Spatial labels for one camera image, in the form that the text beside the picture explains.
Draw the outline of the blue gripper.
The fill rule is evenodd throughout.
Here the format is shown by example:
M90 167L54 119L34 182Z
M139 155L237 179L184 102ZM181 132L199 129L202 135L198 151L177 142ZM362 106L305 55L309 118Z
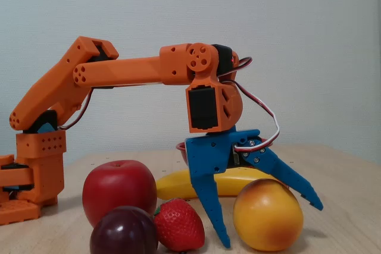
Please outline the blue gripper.
M185 140L192 187L221 243L227 249L231 247L230 237L223 221L217 184L212 174L223 173L229 168L253 166L297 191L311 206L319 211L323 210L323 204L310 182L283 162L272 150L235 150L235 147L253 147L263 142L265 139L260 137L258 129L237 131L236 127Z

